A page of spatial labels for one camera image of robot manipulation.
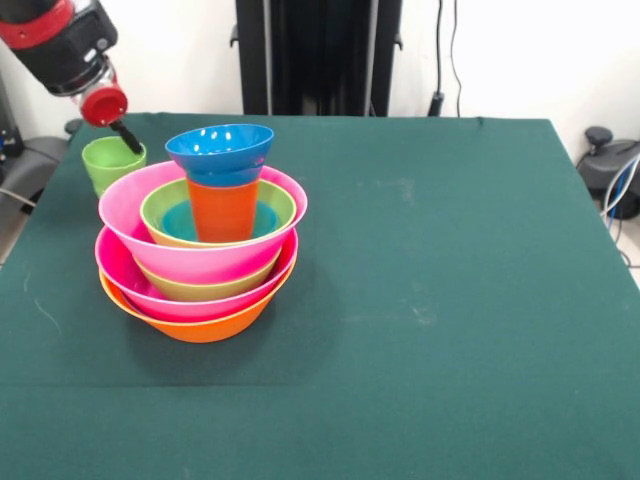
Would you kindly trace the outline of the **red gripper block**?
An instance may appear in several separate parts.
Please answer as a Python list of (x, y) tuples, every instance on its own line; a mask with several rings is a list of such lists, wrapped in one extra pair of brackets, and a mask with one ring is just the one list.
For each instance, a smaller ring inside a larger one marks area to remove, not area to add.
[(86, 91), (80, 101), (82, 117), (96, 127), (109, 126), (134, 153), (143, 152), (142, 144), (120, 120), (128, 109), (128, 99), (118, 84), (98, 86)]

